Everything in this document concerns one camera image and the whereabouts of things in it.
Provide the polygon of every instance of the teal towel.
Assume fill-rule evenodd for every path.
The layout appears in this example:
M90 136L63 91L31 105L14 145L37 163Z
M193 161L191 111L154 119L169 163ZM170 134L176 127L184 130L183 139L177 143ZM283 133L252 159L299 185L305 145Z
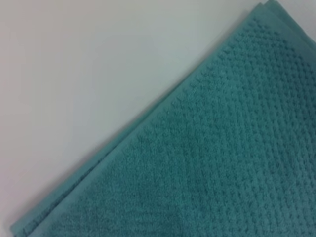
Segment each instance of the teal towel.
M17 237L316 236L316 44L258 5Z

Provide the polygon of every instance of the white surface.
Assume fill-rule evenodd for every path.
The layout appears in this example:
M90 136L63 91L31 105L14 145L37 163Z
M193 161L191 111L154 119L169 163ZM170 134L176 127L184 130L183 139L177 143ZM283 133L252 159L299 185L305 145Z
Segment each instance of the white surface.
M0 236L258 2L2 1ZM316 39L316 2L280 2Z

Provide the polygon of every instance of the folded towel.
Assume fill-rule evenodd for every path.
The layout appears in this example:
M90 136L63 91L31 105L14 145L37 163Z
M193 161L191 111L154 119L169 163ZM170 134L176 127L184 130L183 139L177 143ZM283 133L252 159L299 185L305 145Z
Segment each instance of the folded towel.
M270 0L12 232L316 236L315 117L316 44Z

